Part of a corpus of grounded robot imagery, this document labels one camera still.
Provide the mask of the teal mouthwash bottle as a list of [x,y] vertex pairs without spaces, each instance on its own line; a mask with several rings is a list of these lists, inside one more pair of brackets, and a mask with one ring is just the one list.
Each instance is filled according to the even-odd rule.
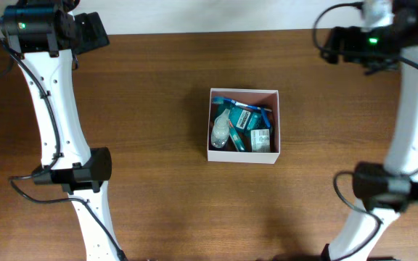
[[227,103],[216,105],[214,118],[217,118],[226,109],[229,110],[229,120],[235,130],[246,136],[249,136],[252,130],[269,129],[271,127],[266,123],[264,116],[260,112],[242,109]]

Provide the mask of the green white soap box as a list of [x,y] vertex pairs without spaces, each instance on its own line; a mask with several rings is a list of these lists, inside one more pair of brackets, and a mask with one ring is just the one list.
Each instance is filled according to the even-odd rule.
[[270,153],[270,130],[257,129],[250,132],[251,150],[258,153]]

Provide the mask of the blue disposable razor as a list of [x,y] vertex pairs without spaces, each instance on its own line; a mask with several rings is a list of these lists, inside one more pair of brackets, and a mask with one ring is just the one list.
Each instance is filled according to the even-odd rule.
[[262,115],[262,118],[263,118],[264,125],[265,125],[268,129],[271,129],[271,123],[270,123],[270,120],[269,120],[269,116],[268,116],[268,114],[267,114],[266,109],[265,109],[265,108],[263,108],[263,107],[261,107],[261,115]]

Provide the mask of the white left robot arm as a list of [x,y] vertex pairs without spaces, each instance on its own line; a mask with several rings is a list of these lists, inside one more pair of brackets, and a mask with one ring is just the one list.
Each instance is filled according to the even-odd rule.
[[77,56],[110,40],[98,13],[73,14],[78,4],[18,1],[0,20],[4,48],[28,84],[41,137],[41,163],[27,178],[67,194],[60,201],[74,207],[87,260],[126,260],[107,198],[111,153],[87,144],[73,91]]

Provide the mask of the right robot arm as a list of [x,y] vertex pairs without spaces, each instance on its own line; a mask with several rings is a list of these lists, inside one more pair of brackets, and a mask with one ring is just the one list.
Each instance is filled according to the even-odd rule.
[[360,162],[351,172],[355,202],[322,260],[369,260],[385,230],[418,202],[418,1],[356,1],[360,27],[331,29],[321,58],[363,65],[368,74],[401,71],[395,132],[382,164]]

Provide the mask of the clear spray bottle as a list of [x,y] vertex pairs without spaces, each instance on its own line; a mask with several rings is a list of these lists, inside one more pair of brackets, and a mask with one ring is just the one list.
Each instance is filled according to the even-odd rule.
[[229,139],[230,109],[225,109],[214,121],[210,142],[216,149],[222,149]]

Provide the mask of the blue white toothbrush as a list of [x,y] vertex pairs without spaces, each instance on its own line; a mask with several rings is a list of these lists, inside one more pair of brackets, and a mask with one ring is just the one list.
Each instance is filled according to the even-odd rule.
[[245,108],[245,109],[252,109],[252,110],[257,110],[257,111],[266,111],[266,112],[273,112],[272,109],[269,108],[265,108],[265,107],[259,107],[259,106],[254,106],[254,105],[249,105],[249,104],[244,104],[242,102],[236,101],[234,99],[230,99],[230,98],[226,98],[223,96],[214,96],[211,100],[211,102],[213,104],[223,104],[223,103],[229,103],[232,104],[236,107],[241,107],[241,108]]

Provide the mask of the green toothpaste tube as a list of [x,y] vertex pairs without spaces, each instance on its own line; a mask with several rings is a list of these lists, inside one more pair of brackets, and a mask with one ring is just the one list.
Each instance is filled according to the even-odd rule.
[[236,131],[235,127],[233,126],[231,120],[229,120],[229,134],[236,150],[238,152],[246,152],[245,145],[238,132]]

